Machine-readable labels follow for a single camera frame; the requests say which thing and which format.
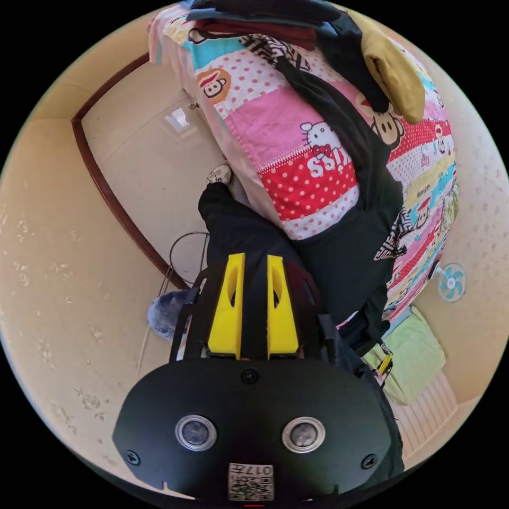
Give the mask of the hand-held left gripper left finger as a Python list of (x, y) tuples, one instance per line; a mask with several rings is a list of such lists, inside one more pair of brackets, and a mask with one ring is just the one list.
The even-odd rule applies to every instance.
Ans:
[(245, 254), (228, 257), (208, 338), (213, 355), (240, 355)]

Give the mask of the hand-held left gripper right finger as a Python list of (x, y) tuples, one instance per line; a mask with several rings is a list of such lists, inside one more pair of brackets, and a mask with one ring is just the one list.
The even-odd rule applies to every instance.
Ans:
[(268, 356), (295, 356), (299, 340), (282, 257), (267, 257)]

